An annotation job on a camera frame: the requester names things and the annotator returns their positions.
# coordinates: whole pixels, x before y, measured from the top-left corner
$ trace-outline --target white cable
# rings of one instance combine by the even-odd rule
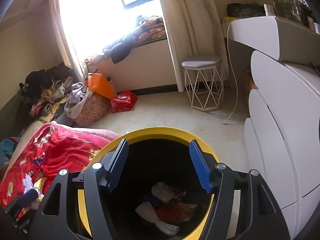
[[[233,71],[233,67],[232,67],[232,62],[231,62],[231,58],[230,58],[230,52],[229,52],[229,29],[230,29],[230,26],[231,26],[231,23],[229,24],[228,26],[228,31],[227,31],[227,49],[228,49],[228,55],[229,55],[229,59],[230,59],[230,67],[231,67],[231,70],[232,70],[232,73],[233,73],[233,76],[235,78],[235,82],[236,82],[236,89],[237,89],[237,98],[236,98],[236,104],[235,104],[235,107],[233,108],[233,111],[232,113],[229,115],[229,117],[223,122],[223,124],[232,124],[232,123],[226,123],[229,118],[233,115],[233,113],[235,112],[236,110],[236,106],[237,106],[237,103],[238,103],[238,84],[237,84],[237,79],[236,79],[236,75],[235,75],[235,72]]]

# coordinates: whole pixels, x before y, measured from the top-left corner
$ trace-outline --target window frame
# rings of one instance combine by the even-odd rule
[[[122,4],[123,4],[123,8],[124,8],[125,10],[128,10],[128,9],[131,9],[131,8],[133,8],[133,7],[142,5],[142,4],[144,4],[144,3],[147,3],[147,2],[150,2],[150,1],[153,1],[153,0],[136,0],[136,1],[134,1],[134,2],[132,2],[132,3],[129,3],[129,4],[126,4],[126,3],[124,2],[124,0],[121,0],[121,1],[122,1]]]

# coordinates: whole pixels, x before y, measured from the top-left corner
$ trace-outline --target white dresser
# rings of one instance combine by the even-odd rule
[[[320,201],[320,77],[305,66],[320,66],[320,36],[288,20],[257,17],[232,22],[229,38],[256,49],[251,71],[258,90],[250,92],[244,126],[249,165],[268,183],[293,239]]]

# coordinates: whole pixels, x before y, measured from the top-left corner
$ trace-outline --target window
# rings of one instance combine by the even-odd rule
[[[159,0],[60,0],[60,11],[79,58],[130,33],[138,16],[162,15]]]

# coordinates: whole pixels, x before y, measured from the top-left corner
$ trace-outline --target marble floor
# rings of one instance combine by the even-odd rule
[[[218,111],[204,113],[190,107],[186,92],[170,92],[139,96],[132,111],[108,114],[89,128],[108,129],[123,135],[128,131],[153,126],[171,126],[191,132],[215,151],[221,162],[236,171],[249,171],[244,141],[244,121],[249,111],[244,94],[239,92],[238,103],[229,125],[223,122],[234,108],[236,91],[225,89],[225,99]],[[235,191],[228,236],[235,235],[239,214],[240,192]]]

